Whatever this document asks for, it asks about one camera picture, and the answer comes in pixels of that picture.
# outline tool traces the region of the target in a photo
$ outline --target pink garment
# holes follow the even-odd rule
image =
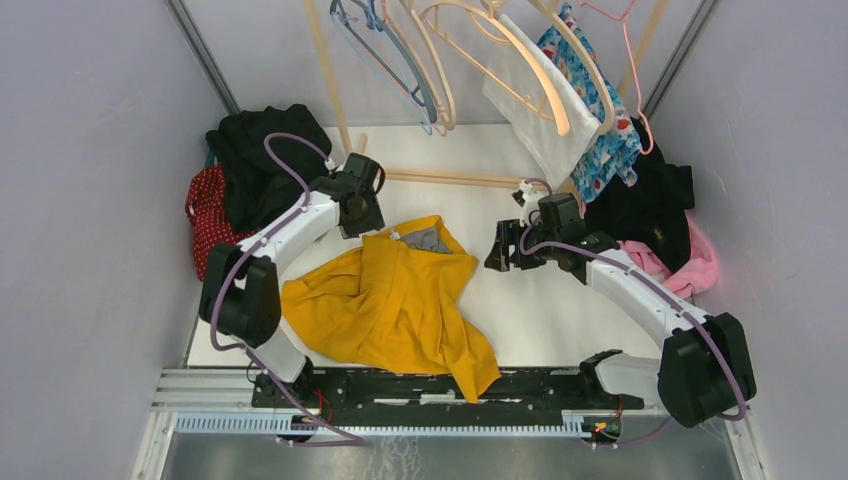
[[[686,214],[689,221],[689,240],[692,244],[692,254],[689,261],[676,273],[668,268],[654,255],[654,252],[642,242],[627,240],[621,243],[624,251],[630,255],[636,265],[649,275],[662,274],[663,286],[680,298],[689,298],[713,288],[718,281],[719,264],[715,249],[707,237]]]

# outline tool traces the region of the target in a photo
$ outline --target wooden clothes rack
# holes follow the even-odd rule
[[[540,10],[542,13],[546,11],[551,12],[552,8],[559,4],[557,0],[549,0],[547,6],[542,4],[542,0],[527,0],[534,7]],[[339,128],[339,135],[342,140],[342,147],[345,150],[345,156],[350,153],[356,151],[359,153],[364,153],[365,147],[367,145],[368,138],[365,134],[360,135],[359,142],[357,148],[353,148],[353,144],[351,143],[350,131],[348,130],[347,120],[344,114],[344,106],[342,104],[341,96],[339,95],[339,87],[338,83],[336,83],[336,76],[333,70],[333,63],[330,59],[329,49],[327,48],[327,43],[324,39],[324,33],[321,30],[321,24],[318,17],[318,10],[315,6],[316,0],[302,0],[303,10],[306,15],[306,20],[309,24],[310,31],[312,32],[312,41],[315,45],[315,51],[318,55],[318,61],[321,65],[321,72],[324,76],[324,83],[327,88],[327,95],[330,98],[330,104],[333,108],[333,113],[336,117],[336,123]],[[505,3],[505,0],[496,0],[496,1],[484,1],[484,6],[489,6],[494,9],[496,7],[502,6]],[[651,41],[653,40],[654,34],[656,33],[657,26],[659,24],[660,19],[665,13],[665,9],[668,6],[668,0],[654,0],[654,3],[651,7],[651,13],[649,19],[645,25],[644,30],[642,31],[641,36],[639,37],[639,41],[637,43],[637,52],[634,58],[635,64],[638,67],[642,58],[644,57],[645,52],[650,46]],[[563,33],[562,28],[558,25],[560,22],[555,22],[550,15],[547,15],[549,19],[553,22],[553,26],[557,27],[560,33]],[[426,32],[421,30],[423,27],[420,23],[417,25],[419,27],[419,33],[422,34],[425,38],[425,41],[428,43],[428,46],[432,48],[432,43],[426,35]],[[497,37],[493,38],[496,42],[502,42],[503,39],[498,39]],[[446,79],[444,78],[444,71],[441,68],[441,64],[439,64],[440,70],[440,80],[442,80],[445,88],[449,90]],[[628,75],[625,75],[622,78],[621,83],[619,84],[620,93],[624,93],[630,83],[632,82],[632,78]],[[448,99],[450,102],[451,115],[455,114],[453,110],[453,99]],[[612,118],[613,115],[606,115],[606,118]],[[456,119],[450,118],[450,127],[453,127]],[[497,188],[509,188],[515,189],[518,186],[518,183],[523,180],[523,177],[519,176],[510,176],[510,175],[492,175],[486,173],[475,173],[475,172],[462,172],[462,171],[447,171],[447,170],[432,170],[426,168],[398,168],[392,166],[383,166],[386,171],[386,178],[389,180],[399,180],[399,181],[412,181],[412,182],[425,182],[425,183],[441,183],[448,185],[470,185],[470,186],[480,186],[480,187],[497,187]],[[573,184],[571,184],[570,179],[556,189],[557,191],[567,191],[574,193],[577,196],[576,189]]]

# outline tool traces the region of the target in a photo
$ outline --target mustard yellow garment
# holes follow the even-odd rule
[[[337,362],[394,373],[453,374],[476,403],[499,376],[489,341],[459,313],[457,300],[477,267],[441,217],[394,227],[405,235],[435,227],[453,253],[409,248],[392,229],[283,285],[283,315],[303,343]]]

